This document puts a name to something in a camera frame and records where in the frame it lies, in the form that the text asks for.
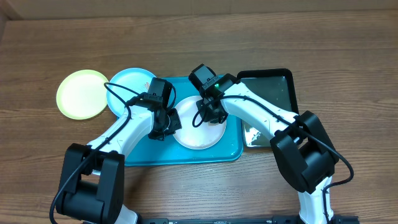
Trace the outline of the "white pink plate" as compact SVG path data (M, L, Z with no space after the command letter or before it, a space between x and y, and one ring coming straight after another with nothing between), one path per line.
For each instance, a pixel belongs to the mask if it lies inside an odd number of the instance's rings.
M189 149L206 149L215 145L226 130L226 121L223 124L202 123L197 128L193 127L193 117L198 112L196 102L199 100L200 96L189 96L175 107L182 128L176 130L174 138Z

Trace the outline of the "green rimmed plate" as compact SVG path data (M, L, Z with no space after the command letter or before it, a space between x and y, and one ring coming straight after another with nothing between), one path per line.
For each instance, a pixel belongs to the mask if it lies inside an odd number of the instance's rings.
M56 103L60 112L71 119L90 119L100 114L107 105L104 84L108 79L95 70L79 70L60 84Z

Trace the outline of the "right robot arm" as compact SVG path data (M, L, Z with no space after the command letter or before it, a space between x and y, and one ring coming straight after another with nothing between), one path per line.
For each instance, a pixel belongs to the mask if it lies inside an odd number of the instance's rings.
M188 79L202 97L197 114L203 122L222 123L233 115L270 141L279 172L298 192L300 222L334 220L329 193L340 158L315 114L283 110L231 74L191 73Z

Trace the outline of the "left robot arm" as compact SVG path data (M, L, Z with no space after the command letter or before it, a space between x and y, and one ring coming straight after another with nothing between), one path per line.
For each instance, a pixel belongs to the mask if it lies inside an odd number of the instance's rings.
M124 204L124 161L144 137L164 140L182 127L164 96L142 93L125 102L124 114L87 145L65 152L58 192L49 218L59 213L88 223L137 223Z

